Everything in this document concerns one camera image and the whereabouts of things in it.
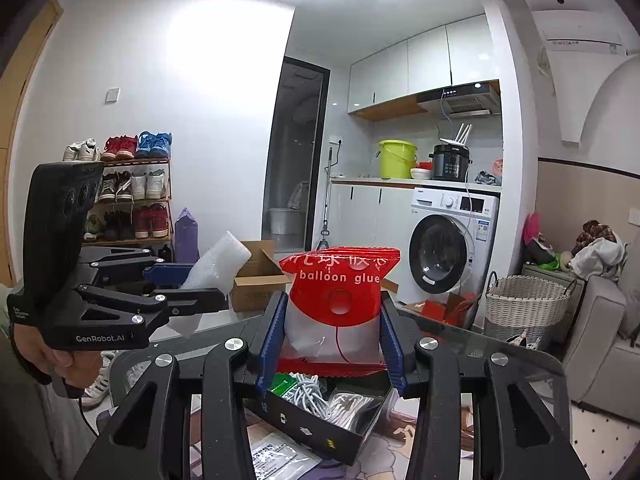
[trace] white countertop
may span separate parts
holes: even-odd
[[[439,187],[445,189],[468,189],[469,191],[481,191],[500,194],[502,188],[500,186],[488,186],[487,184],[475,184],[470,182],[449,182],[447,180],[418,180],[412,178],[375,178],[363,176],[334,176],[331,182],[335,184],[409,184],[415,187]]]

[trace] washing machine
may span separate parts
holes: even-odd
[[[398,301],[446,303],[450,292],[480,293],[494,244],[497,196],[416,188],[395,279]]]

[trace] blue gripper pad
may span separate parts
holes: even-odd
[[[288,301],[289,297],[287,294],[283,294],[278,302],[275,312],[273,313],[269,331],[264,338],[262,350],[260,350],[258,366],[262,371],[262,375],[258,377],[255,386],[261,395],[264,395],[267,389],[271,386],[273,376],[276,373],[276,366],[278,365],[278,358],[280,357],[280,349],[282,348],[282,342],[284,341],[284,315],[287,310]]]
[[[389,381],[402,396],[406,388],[404,359],[400,350],[400,343],[384,308],[380,310],[380,348],[382,348],[382,355],[385,358]]]
[[[154,264],[153,267],[145,270],[142,275],[146,280],[161,286],[182,285],[193,264]]]

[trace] rice cooker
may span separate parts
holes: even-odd
[[[466,181],[466,172],[472,161],[465,146],[438,144],[429,157],[433,159],[433,180]]]

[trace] blue sneaker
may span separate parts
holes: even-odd
[[[154,145],[149,152],[151,158],[171,157],[171,134],[157,134],[154,138]]]
[[[156,136],[150,132],[142,132],[138,136],[138,148],[136,158],[148,158]]]

